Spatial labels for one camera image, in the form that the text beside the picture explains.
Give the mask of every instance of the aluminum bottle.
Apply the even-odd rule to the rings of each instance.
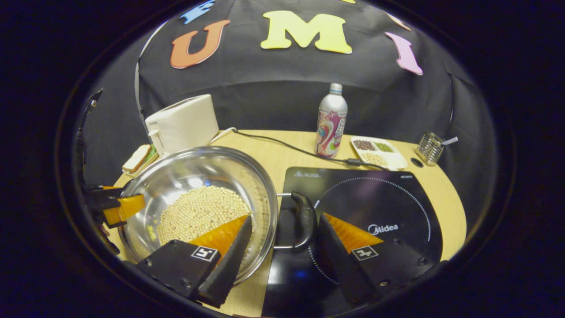
[[[332,83],[320,103],[315,152],[333,158],[337,155],[344,134],[347,102],[341,96],[341,84]]]

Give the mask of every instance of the midea logo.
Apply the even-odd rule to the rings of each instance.
[[[376,224],[369,225],[369,233],[372,235],[377,235],[378,233],[388,232],[392,230],[398,230],[398,225],[386,225],[386,226],[378,226]]]

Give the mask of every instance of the induction cooktop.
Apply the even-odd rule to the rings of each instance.
[[[283,192],[299,192],[317,213],[340,218],[384,241],[400,239],[440,261],[440,226],[412,173],[290,167]],[[300,236],[295,212],[294,201],[283,198],[276,245],[292,244]],[[311,249],[273,251],[263,316],[327,317],[352,309],[337,279],[317,265]]]

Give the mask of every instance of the pink letter i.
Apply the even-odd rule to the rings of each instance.
[[[412,46],[412,43],[408,42],[407,39],[394,35],[390,32],[385,32],[385,34],[386,36],[390,37],[393,40],[394,45],[396,45],[399,56],[398,60],[396,60],[398,65],[405,70],[411,71],[412,73],[423,75],[424,71],[422,71],[422,69],[418,66],[416,57],[414,56],[414,53],[410,48]]]

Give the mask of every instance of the letter m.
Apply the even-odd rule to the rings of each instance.
[[[263,16],[270,20],[270,26],[269,35],[261,42],[261,48],[289,48],[292,42],[286,38],[285,32],[288,32],[300,47],[306,48],[319,33],[320,39],[314,43],[318,49],[344,54],[353,51],[345,42],[345,20],[338,16],[319,14],[308,23],[292,11],[270,11]]]

